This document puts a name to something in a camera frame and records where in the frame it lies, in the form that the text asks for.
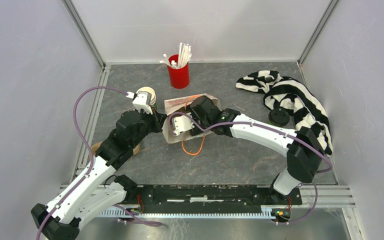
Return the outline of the brown paper takeout bag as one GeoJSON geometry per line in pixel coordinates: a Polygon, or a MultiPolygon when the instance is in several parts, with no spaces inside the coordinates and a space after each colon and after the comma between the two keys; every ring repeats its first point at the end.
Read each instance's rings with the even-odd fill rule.
{"type": "Polygon", "coordinates": [[[164,101],[164,110],[165,110],[165,113],[167,114],[167,118],[164,121],[164,124],[162,127],[163,136],[168,144],[181,143],[182,150],[190,156],[196,156],[202,151],[205,138],[211,132],[210,131],[203,132],[194,124],[195,127],[193,129],[187,132],[183,132],[180,135],[176,136],[173,133],[174,127],[172,124],[172,118],[180,114],[184,115],[187,113],[191,113],[191,116],[194,119],[194,121],[198,122],[199,121],[198,118],[193,115],[191,106],[193,101],[195,101],[196,99],[202,96],[208,97],[216,107],[218,107],[219,109],[221,108],[220,100],[207,93],[173,98],[173,99],[168,99],[164,101]],[[185,142],[195,138],[201,138],[201,144],[199,149],[197,151],[194,151],[193,149],[191,149],[190,151],[186,150],[185,142]]]}

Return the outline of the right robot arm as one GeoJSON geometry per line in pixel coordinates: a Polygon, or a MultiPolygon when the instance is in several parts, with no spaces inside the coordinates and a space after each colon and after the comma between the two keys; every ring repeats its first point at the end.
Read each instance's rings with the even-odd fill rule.
{"type": "Polygon", "coordinates": [[[248,140],[286,158],[286,169],[275,178],[268,191],[269,199],[275,204],[286,201],[298,185],[312,183],[325,158],[323,148],[308,127],[294,130],[272,126],[231,108],[221,110],[207,96],[195,99],[187,110],[202,132],[248,140]]]}

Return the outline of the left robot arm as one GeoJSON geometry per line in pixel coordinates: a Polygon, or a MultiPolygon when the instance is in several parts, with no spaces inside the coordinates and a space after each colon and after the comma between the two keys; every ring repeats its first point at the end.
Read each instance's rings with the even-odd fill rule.
{"type": "Polygon", "coordinates": [[[74,240],[92,219],[111,206],[133,203],[137,190],[112,183],[93,195],[94,190],[134,155],[134,148],[151,133],[160,133],[167,115],[153,110],[124,112],[108,137],[92,155],[92,161],[68,187],[47,204],[31,210],[39,235],[49,240],[74,240]]]}

